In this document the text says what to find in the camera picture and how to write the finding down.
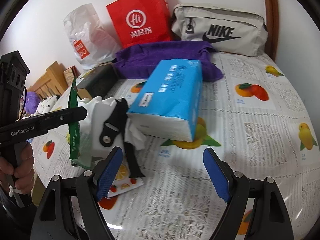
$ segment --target nike swoosh logo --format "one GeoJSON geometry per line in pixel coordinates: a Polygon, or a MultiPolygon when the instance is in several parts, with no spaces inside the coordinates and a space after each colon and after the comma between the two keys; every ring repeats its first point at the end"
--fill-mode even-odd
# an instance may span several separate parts
{"type": "Polygon", "coordinates": [[[217,39],[209,39],[206,35],[206,33],[203,34],[202,39],[204,41],[207,41],[209,43],[216,43],[219,41],[227,41],[227,40],[233,40],[233,39],[238,39],[238,38],[242,38],[242,37],[223,37],[223,38],[217,38],[217,39]]]}

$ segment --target black sleeve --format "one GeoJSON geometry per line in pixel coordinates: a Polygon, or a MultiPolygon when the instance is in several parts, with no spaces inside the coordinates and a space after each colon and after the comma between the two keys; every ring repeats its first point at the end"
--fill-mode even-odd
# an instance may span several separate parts
{"type": "Polygon", "coordinates": [[[16,204],[14,197],[9,197],[2,188],[1,191],[1,202],[3,207],[6,209],[6,224],[12,225],[15,229],[12,232],[12,236],[15,233],[24,234],[30,236],[33,220],[36,215],[37,207],[31,203],[28,207],[20,208],[16,204]]]}

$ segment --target white wall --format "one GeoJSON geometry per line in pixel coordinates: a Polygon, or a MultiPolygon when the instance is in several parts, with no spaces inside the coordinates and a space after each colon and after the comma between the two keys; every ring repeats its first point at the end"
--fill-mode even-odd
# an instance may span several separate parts
{"type": "Polygon", "coordinates": [[[297,0],[279,0],[276,63],[294,86],[320,139],[320,31],[297,0]]]}
{"type": "MultiPolygon", "coordinates": [[[[32,85],[54,61],[65,67],[76,65],[73,49],[65,34],[62,20],[86,3],[92,3],[109,33],[116,36],[106,5],[115,0],[30,0],[16,16],[0,42],[0,52],[19,50],[31,70],[26,86],[32,85]]],[[[179,2],[212,3],[242,8],[265,16],[264,0],[168,0],[170,9],[179,2]]]]}

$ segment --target haidilao shopping bag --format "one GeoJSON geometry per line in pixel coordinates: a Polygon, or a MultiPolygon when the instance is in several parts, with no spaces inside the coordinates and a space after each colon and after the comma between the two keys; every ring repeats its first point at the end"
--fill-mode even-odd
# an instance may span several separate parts
{"type": "Polygon", "coordinates": [[[107,10],[124,48],[172,40],[166,0],[117,0],[107,10]]]}

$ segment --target black strap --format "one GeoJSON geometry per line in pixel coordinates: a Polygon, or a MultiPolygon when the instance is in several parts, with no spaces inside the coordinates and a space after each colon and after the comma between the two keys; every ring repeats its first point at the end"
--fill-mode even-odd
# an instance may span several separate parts
{"type": "Polygon", "coordinates": [[[121,101],[117,100],[117,104],[110,117],[103,123],[103,130],[100,135],[100,143],[104,147],[111,147],[119,133],[122,135],[124,144],[125,156],[127,158],[130,178],[143,178],[145,177],[137,163],[136,156],[134,155],[134,147],[131,143],[124,141],[125,126],[127,123],[128,103],[124,98],[121,101]]]}

